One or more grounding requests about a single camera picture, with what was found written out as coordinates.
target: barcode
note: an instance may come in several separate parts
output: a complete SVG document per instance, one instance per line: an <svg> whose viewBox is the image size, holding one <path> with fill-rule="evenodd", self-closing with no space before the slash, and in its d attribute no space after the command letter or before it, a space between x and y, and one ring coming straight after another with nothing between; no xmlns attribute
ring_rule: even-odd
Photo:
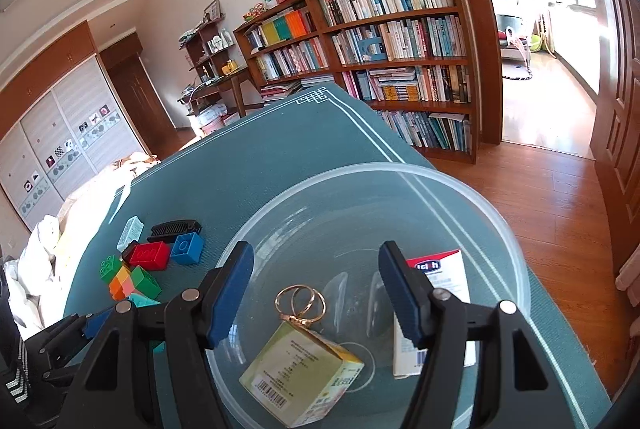
<svg viewBox="0 0 640 429"><path fill-rule="evenodd" d="M283 409L286 406L287 399L273 389L265 380L260 379L257 383L254 382L254 388L260 391L278 409Z"/></svg>

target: transparent bowl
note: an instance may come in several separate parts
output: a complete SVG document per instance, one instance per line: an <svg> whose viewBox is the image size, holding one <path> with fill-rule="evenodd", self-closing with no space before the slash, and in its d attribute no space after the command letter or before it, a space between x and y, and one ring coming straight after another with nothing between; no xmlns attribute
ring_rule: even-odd
<svg viewBox="0 0 640 429"><path fill-rule="evenodd" d="M255 263L229 337L208 352L213 379L238 426L282 424L239 383L280 324L273 300L306 284L327 301L313 329L344 345L365 367L342 399L311 427L400 427L417 377L392 376L393 310L378 272L378 249L394 240L409 259L460 248L471 301L516 302L529 316L527 267L513 232L476 191L436 170L406 164L360 164L305 180L271 200L238 231ZM454 427L471 415L477 366L465 368Z"/></svg>

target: sliding wardrobe door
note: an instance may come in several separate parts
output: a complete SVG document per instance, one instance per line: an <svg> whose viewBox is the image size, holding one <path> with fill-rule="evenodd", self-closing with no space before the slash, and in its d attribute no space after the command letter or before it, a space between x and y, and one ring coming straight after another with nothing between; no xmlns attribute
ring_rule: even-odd
<svg viewBox="0 0 640 429"><path fill-rule="evenodd" d="M20 123L0 140L0 183L31 230L44 215L56 216L62 206Z"/></svg>
<svg viewBox="0 0 640 429"><path fill-rule="evenodd" d="M50 92L20 123L36 158L63 200L95 175Z"/></svg>
<svg viewBox="0 0 640 429"><path fill-rule="evenodd" d="M134 151L144 151L95 57L67 74L51 91L97 171Z"/></svg>

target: wooden bookshelf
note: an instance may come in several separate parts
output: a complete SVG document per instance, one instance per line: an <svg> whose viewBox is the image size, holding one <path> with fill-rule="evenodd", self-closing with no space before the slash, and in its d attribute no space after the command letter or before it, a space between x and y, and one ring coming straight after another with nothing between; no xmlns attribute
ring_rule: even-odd
<svg viewBox="0 0 640 429"><path fill-rule="evenodd" d="M471 41L471 35L469 34L469 22L470 16L467 15L466 9L468 5L466 0L454 0L455 6L446 6L439 8L427 8L420 10L410 10L408 12L396 12L394 14L385 14L382 16L374 16L373 18L360 19L357 21L350 21L341 23L335 26L330 26L322 7L318 0L287 0L280 5L267 10L258 18L253 19L250 22L243 23L239 28L234 31L236 36L236 43L242 51L242 55L247 60L247 66L252 74L255 85L259 88L267 84L288 82L295 79L302 79L308 76L331 74L334 76L335 82L343 89L346 89L342 72L350 70L365 70L373 68L390 68L390 67L404 67L404 66L467 66L469 73L469 93L472 96L473 102L470 104L461 104L457 102L432 102L432 101L366 101L370 107L374 110L399 110L408 112L439 112L439 113L452 113L452 114L465 114L469 116L471 126L471 146L470 152L453 151L439 148L415 148L418 152L427 158L442 158L444 160L454 160L456 162L467 162L474 164L476 162L476 154L478 152L479 143L479 104L477 102L479 95L478 91L478 76L476 74L476 45ZM246 34L254 29L256 26L267 21L269 18L273 18L277 14L291 8L292 6L299 6L306 4L311 18L314 22L316 31L311 34L307 34L302 37L297 37L291 40L282 41L277 44L270 45L263 48L260 51L252 53L252 45L249 42ZM463 29L463 40L465 42L465 49L467 51L467 57L429 57L429 58L404 58L396 59L393 61L372 61L357 64L343 65L340 62L338 53L335 50L332 36L340 32L341 30L348 28L355 28L363 25L378 24L387 21L397 21L402 19L417 19L424 17L437 17L447 14L454 14L460 18L460 24ZM257 57L261 54L273 52L279 48L286 47L292 44L299 43L300 41L318 37L324 55L328 62L328 68L314 70L311 72L304 72L292 76L282 77L275 80L265 80L262 75L262 71L257 63Z"/></svg>

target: picture frame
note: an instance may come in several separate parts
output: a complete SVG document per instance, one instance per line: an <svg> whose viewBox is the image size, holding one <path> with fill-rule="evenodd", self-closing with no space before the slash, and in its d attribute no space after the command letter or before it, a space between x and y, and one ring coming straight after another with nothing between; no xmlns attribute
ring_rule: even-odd
<svg viewBox="0 0 640 429"><path fill-rule="evenodd" d="M217 21L221 17L220 0L213 0L207 8L204 9L204 22Z"/></svg>

